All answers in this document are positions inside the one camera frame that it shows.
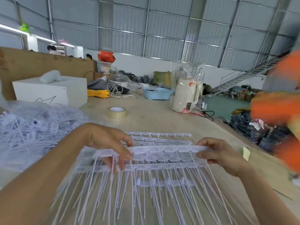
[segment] fluorescent light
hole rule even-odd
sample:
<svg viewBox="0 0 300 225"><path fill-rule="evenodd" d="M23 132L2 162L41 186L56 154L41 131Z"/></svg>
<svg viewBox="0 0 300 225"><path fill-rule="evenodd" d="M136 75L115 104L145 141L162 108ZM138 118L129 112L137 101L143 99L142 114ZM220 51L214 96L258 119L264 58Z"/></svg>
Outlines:
<svg viewBox="0 0 300 225"><path fill-rule="evenodd" d="M50 42L50 43L56 43L55 41L53 41L51 39L46 39L46 38L38 36L38 35L37 35L37 39L44 40L44 41L47 41L47 42Z"/></svg>
<svg viewBox="0 0 300 225"><path fill-rule="evenodd" d="M24 31L21 31L21 30L18 30L18 29L14 29L12 27L8 27L8 26L2 25L2 24L0 24L0 28L4 28L4 29L10 30L10 31L14 31L14 32L17 32L17 33L20 33L20 34L23 34L23 35L29 35L29 33L27 33L27 32L24 32Z"/></svg>
<svg viewBox="0 0 300 225"><path fill-rule="evenodd" d="M74 48L74 46L73 46L73 45L71 45L71 44L68 44L68 43L61 42L60 44L62 44L62 45L66 45L66 46L70 46L70 47L73 47L73 48Z"/></svg>

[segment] green floor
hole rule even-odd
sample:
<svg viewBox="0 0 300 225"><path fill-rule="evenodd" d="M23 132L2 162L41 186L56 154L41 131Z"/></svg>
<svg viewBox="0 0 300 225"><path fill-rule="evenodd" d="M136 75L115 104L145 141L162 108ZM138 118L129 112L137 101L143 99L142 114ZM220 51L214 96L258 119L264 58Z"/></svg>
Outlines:
<svg viewBox="0 0 300 225"><path fill-rule="evenodd" d="M245 100L232 99L223 96L213 96L212 98L205 98L207 103L206 110L213 110L215 117L222 116L227 120L231 120L231 112L237 108L250 107L250 102Z"/></svg>

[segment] blue plastic basket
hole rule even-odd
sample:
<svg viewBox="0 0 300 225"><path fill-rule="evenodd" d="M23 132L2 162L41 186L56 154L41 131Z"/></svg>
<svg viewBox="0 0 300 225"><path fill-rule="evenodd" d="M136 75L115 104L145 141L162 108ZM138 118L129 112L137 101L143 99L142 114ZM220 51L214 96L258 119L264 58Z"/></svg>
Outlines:
<svg viewBox="0 0 300 225"><path fill-rule="evenodd" d="M157 87L158 91L149 91L147 87L143 87L144 96L150 100L168 100L171 96L171 90Z"/></svg>

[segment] cream kettle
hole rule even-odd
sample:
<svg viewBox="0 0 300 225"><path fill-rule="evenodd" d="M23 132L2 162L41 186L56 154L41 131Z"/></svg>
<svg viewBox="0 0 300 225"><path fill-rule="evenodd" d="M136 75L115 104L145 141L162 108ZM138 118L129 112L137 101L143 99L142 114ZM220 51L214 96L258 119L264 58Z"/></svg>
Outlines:
<svg viewBox="0 0 300 225"><path fill-rule="evenodd" d="M192 110L199 100L203 84L193 78L179 78L172 109L176 112Z"/></svg>

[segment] cardboard partition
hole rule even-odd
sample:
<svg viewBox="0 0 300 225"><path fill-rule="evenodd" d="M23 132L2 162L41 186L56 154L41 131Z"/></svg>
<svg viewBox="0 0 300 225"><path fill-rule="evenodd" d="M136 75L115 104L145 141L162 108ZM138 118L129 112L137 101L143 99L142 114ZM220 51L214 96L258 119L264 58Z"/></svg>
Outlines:
<svg viewBox="0 0 300 225"><path fill-rule="evenodd" d="M0 78L2 94L6 100L16 100L12 82L58 70L63 76L94 79L97 62L76 57L67 57L27 50L0 47Z"/></svg>

